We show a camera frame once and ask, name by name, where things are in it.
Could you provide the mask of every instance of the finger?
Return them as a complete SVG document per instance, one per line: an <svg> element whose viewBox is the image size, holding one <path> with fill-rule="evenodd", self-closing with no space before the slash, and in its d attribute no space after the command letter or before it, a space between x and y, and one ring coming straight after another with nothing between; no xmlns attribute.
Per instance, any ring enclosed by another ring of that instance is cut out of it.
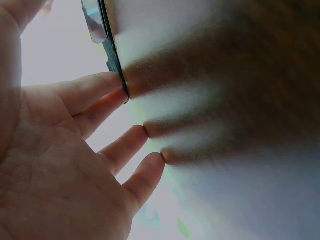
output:
<svg viewBox="0 0 320 240"><path fill-rule="evenodd" d="M147 133L142 126L133 126L117 141L110 144L99 154L105 158L109 170L116 176L121 169L136 155L148 140Z"/></svg>
<svg viewBox="0 0 320 240"><path fill-rule="evenodd" d="M0 8L11 16L22 33L45 3L46 0L0 0Z"/></svg>
<svg viewBox="0 0 320 240"><path fill-rule="evenodd" d="M120 106L122 106L128 96L123 89L119 89L101 98L84 113L73 117L78 126L81 136L88 139L97 128Z"/></svg>
<svg viewBox="0 0 320 240"><path fill-rule="evenodd" d="M88 110L103 96L120 89L122 80L114 72L104 72L49 86L60 96L69 113L74 116Z"/></svg>
<svg viewBox="0 0 320 240"><path fill-rule="evenodd" d="M162 155L151 153L142 161L132 177L122 185L127 190L134 215L156 189L164 169L165 162Z"/></svg>

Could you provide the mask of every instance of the skin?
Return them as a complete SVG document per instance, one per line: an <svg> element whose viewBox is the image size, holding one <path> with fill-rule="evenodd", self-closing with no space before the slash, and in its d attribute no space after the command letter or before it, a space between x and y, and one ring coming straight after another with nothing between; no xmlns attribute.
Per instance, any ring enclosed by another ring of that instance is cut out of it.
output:
<svg viewBox="0 0 320 240"><path fill-rule="evenodd" d="M115 175L147 141L144 128L98 153L86 144L127 100L116 74L21 87L20 36L44 3L0 0L0 239L124 240L164 160L150 154L121 185Z"/></svg>

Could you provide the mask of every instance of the palm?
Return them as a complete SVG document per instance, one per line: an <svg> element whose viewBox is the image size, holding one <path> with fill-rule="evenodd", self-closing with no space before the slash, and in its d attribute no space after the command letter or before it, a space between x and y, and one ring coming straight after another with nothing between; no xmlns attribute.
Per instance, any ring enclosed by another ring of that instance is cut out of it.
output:
<svg viewBox="0 0 320 240"><path fill-rule="evenodd" d="M0 10L6 6L0 15L22 2L0 0ZM40 7L40 0L32 2ZM0 238L125 239L160 180L161 155L149 155L120 185L114 176L146 142L143 127L133 127L99 153L85 140L127 100L121 79L101 73L17 87L20 34L10 19L11 28L0 20L1 36L8 39L0 44L0 111L7 116L0 120Z"/></svg>

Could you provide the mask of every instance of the fingertip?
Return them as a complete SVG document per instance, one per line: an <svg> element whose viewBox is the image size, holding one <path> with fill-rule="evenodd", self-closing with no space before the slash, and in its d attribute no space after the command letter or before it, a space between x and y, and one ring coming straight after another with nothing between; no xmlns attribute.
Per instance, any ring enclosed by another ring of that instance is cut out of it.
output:
<svg viewBox="0 0 320 240"><path fill-rule="evenodd" d="M134 132L135 137L139 139L141 142L146 143L148 140L148 135L145 130L145 128L141 125L135 125L131 128L131 130Z"/></svg>
<svg viewBox="0 0 320 240"><path fill-rule="evenodd" d="M119 76L119 74L112 72L112 71L107 71L107 72L101 72L95 75L97 79L102 79L107 84L109 85L108 87L110 89L117 89L122 87L122 79Z"/></svg>
<svg viewBox="0 0 320 240"><path fill-rule="evenodd" d="M146 156L145 161L151 165L152 168L156 170L161 170L165 168L165 160L164 157L158 153L153 152Z"/></svg>

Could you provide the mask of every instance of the hand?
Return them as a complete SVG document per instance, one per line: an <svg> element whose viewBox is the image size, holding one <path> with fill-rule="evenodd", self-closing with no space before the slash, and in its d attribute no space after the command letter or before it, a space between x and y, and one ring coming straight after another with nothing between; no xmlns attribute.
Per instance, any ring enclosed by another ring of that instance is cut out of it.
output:
<svg viewBox="0 0 320 240"><path fill-rule="evenodd" d="M114 176L147 141L144 128L99 153L86 144L127 100L114 73L21 88L20 35L44 2L0 0L0 239L126 239L163 158L147 156L120 185Z"/></svg>

